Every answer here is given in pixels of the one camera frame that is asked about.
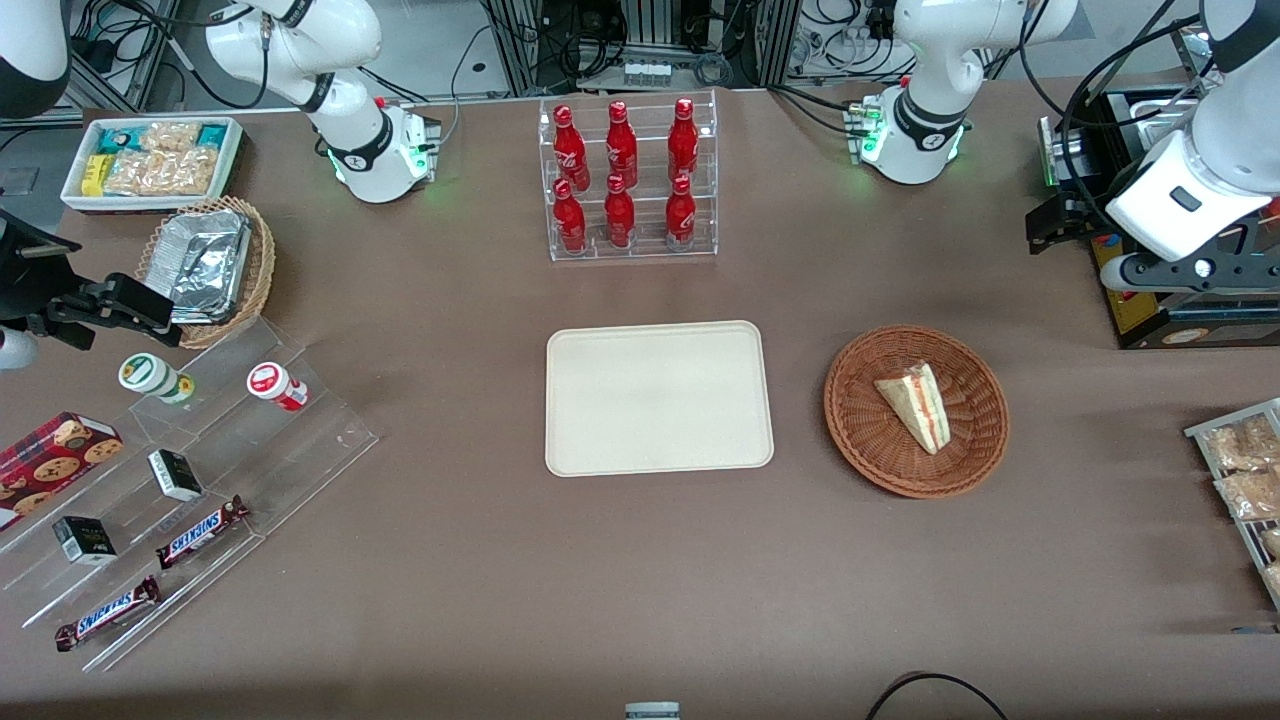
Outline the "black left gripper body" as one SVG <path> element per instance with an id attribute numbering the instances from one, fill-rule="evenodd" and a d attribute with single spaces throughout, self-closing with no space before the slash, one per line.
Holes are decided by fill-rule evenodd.
<path id="1" fill-rule="evenodd" d="M 1059 191 L 1025 214 L 1029 252 L 1043 252 L 1066 242 L 1093 240 L 1102 234 L 1102 220 L 1076 191 Z"/>

